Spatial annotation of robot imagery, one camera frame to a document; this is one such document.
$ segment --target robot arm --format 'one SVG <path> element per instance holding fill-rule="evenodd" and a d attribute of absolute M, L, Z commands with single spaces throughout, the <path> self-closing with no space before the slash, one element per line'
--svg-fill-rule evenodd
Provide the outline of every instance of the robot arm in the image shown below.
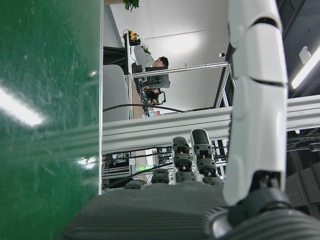
<path fill-rule="evenodd" d="M 229 0 L 228 15 L 237 86 L 223 196 L 232 206 L 262 178 L 284 190 L 288 78 L 276 2 Z"/>

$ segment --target ceiling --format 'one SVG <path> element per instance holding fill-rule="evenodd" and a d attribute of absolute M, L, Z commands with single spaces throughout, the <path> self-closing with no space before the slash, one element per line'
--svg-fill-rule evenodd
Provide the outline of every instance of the ceiling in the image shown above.
<path fill-rule="evenodd" d="M 320 64 L 292 89 L 290 82 L 303 67 L 299 52 L 310 53 L 320 45 L 320 0 L 277 0 L 283 25 L 283 45 L 289 78 L 289 97 L 320 94 Z M 140 0 L 139 8 L 125 11 L 111 5 L 119 35 L 125 29 L 137 32 L 153 58 L 166 56 L 169 68 L 223 62 L 227 52 L 228 1 L 226 0 Z M 212 107 L 219 87 L 221 69 L 174 73 L 166 90 L 164 107 L 191 110 Z"/>
<path fill-rule="evenodd" d="M 320 46 L 320 0 L 277 0 L 283 31 L 283 47 L 289 83 L 303 67 L 299 52 L 307 46 L 311 55 Z M 320 94 L 320 64 L 289 97 Z"/>
<path fill-rule="evenodd" d="M 224 61 L 219 53 L 229 44 L 226 0 L 140 0 L 132 12 L 122 4 L 111 9 L 119 35 L 126 29 L 137 32 L 154 59 L 168 58 L 169 69 Z M 212 107 L 221 72 L 216 68 L 170 74 L 163 106 L 184 111 Z"/>

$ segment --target robotic hand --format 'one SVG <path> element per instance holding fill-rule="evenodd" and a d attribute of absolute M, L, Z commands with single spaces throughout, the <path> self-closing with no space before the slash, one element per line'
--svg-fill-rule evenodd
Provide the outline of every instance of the robotic hand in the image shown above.
<path fill-rule="evenodd" d="M 320 222 L 284 194 L 287 74 L 274 0 L 229 0 L 235 48 L 226 179 L 217 175 L 207 133 L 172 141 L 176 184 L 122 189 L 94 198 L 61 239 L 320 239 Z"/>

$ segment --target potted plant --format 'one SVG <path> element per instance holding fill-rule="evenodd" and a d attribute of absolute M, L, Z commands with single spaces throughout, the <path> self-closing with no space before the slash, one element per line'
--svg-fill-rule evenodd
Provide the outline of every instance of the potted plant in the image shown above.
<path fill-rule="evenodd" d="M 110 4 L 124 4 L 125 10 L 132 12 L 133 8 L 138 8 L 139 7 L 139 0 L 104 0 L 105 5 L 110 5 Z"/>
<path fill-rule="evenodd" d="M 124 8 L 125 10 L 129 10 L 130 9 L 130 12 L 132 12 L 132 9 L 133 8 L 138 8 L 139 7 L 139 0 L 123 0 L 123 4 L 124 4 Z"/>

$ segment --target white wall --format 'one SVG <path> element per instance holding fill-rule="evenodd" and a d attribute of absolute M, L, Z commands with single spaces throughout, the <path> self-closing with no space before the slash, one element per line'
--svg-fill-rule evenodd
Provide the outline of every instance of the white wall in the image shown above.
<path fill-rule="evenodd" d="M 166 56 L 169 68 L 223 62 L 229 44 L 227 0 L 140 0 L 125 11 L 111 6 L 120 36 L 137 32 L 154 59 Z M 169 75 L 164 107 L 190 110 L 214 104 L 221 68 Z"/>

